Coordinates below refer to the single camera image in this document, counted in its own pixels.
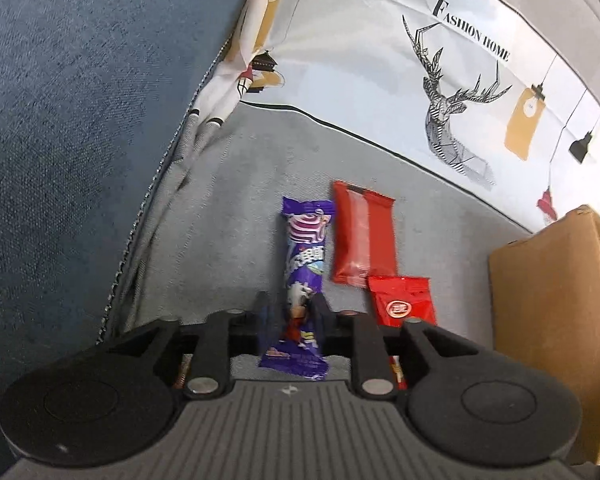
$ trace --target black line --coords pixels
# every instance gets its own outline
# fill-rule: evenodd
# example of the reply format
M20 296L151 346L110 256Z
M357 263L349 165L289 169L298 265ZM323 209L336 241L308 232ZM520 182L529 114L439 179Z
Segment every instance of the black line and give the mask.
M423 166L423 165L415 162L414 160L411 160L410 158L407 158L404 155L401 155L400 153L397 153L397 152L394 152L392 150L389 150L388 148L386 148L384 146L381 146L380 144L378 144L376 142L373 142L372 140L365 139L365 137L359 136L358 134L350 132L349 130L345 130L344 128L341 128L340 126L336 126L336 124L331 124L331 123L329 123L327 121L323 121L322 119L319 119L319 118L317 118L315 116L312 116L310 113L305 112L304 110L301 110L300 108L296 108L295 106L292 106L292 105L272 105L272 104L264 104L264 103L249 103L249 102L246 102L246 101L241 101L241 103L245 104L247 106L253 107L253 108L262 108L262 109L265 109L265 110L278 110L278 111L284 111L284 112L297 112L299 114L302 114L302 115L308 117L312 121L315 121L316 123L321 124L322 126L326 126L327 128L332 128L333 130L337 130L337 131L339 131L339 132L341 132L341 133L343 133L345 135L348 135L349 137L353 137L354 139L360 140L361 142L364 142L365 144L368 144L369 146L373 146L374 148L378 148L380 150L383 150L384 152L389 153L390 155L393 155L394 157L399 158L400 160L403 160L404 162L407 162L408 164L411 164L412 166L415 166L419 170L422 170L425 173L430 174L431 176L434 176L434 177L440 179L442 182L445 182L446 184L449 184L451 187L454 187L457 190L462 191L462 192L466 193L467 195L475 198L478 202L481 202L485 206L487 206L490 209L494 210L496 213L499 213L500 215L504 216L504 218L506 218L507 220L509 220L512 224L517 225L518 227L520 227L521 229L525 230L529 234L533 234L532 231L530 231L529 229L527 229L526 227L524 227L520 222L517 222L512 217L510 217L506 213L502 212L497 207L491 205L485 199L480 198L479 196L477 196L472 191L469 191L468 189L465 189L464 187L458 186L458 184L456 184L455 182L449 180L448 178L445 178L444 176L442 176L440 174L437 174L435 171L432 171L429 168L426 168L425 166Z
M544 84L546 77L549 75L549 71L551 70L551 67L554 65L555 60L558 59L558 53L555 53L554 58L551 60L551 63L549 63L549 68L546 69L546 74L544 74L544 77L542 78L542 82L540 83L541 85Z
M285 37L280 44L283 44L286 41L286 36L289 34L289 29L291 28L291 22L294 20L294 16L296 15L296 10L298 9L298 5L300 5L300 0L296 1L296 6L294 7L294 11L291 13L291 18L289 18L289 24L286 26Z
M562 132L567 128L567 125L569 124L569 121L571 121L571 118L573 117L573 114L578 109L578 106L580 105L580 102L582 101L582 98L584 97L584 94L586 94L586 93L587 93L587 87L585 86L584 92L580 96L580 99L578 99L576 107L571 111L571 114L569 115L569 118L567 119L567 121L564 123L564 126L560 130L560 135L558 136L558 142L555 143L554 152L553 152L551 158L549 159L549 182L551 182L551 163L554 161L555 152L558 151L558 146L560 145L560 140L562 139Z
M591 129L591 132L593 133L593 131L595 131L595 129L598 127L598 123L600 122L600 115L598 116L598 118L596 119L596 122L593 124L593 128Z

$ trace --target gray ribbed plate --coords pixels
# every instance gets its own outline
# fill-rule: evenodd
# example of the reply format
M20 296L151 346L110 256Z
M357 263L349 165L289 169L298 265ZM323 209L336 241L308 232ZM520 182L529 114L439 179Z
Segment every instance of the gray ribbed plate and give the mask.
M344 381L237 381L216 399L191 402L173 429L123 462L85 470L20 460L7 480L567 480L560 462L517 470L467 466L433 451L394 405L363 400Z

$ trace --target red circular logo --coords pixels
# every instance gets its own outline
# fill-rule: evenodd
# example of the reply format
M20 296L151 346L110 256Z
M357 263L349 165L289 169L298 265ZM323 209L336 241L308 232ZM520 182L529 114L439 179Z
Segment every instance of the red circular logo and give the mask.
M394 300L386 306L386 312L391 317L400 319L401 317L407 317L411 312L411 303L406 301Z

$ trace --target purple snack wrapper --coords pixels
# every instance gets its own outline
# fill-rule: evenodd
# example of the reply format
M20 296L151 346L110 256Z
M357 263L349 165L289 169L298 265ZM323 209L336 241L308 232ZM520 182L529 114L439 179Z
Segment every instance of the purple snack wrapper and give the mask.
M312 381L323 381L329 364L320 355L311 321L305 321L299 329L301 335L298 343L287 337L282 338L262 356L260 367L273 368Z
M324 239L335 213L329 200L298 202L283 198L286 216L286 303L287 308L305 305L322 291ZM299 375L314 381L327 375L328 363L320 355L310 319L291 319L283 338L269 348L260 366Z

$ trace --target black round pad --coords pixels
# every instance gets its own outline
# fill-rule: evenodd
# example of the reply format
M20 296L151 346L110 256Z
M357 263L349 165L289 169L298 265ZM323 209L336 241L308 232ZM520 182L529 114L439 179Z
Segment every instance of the black round pad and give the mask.
M148 447L173 412L170 389L137 358L101 354L13 383L0 401L0 426L25 457L92 467Z
M578 432L580 406L536 370L458 356L413 387L408 416L441 452L477 465L515 467L560 456Z
M536 397L519 384L485 381L464 391L462 405L484 422L515 424L534 414Z

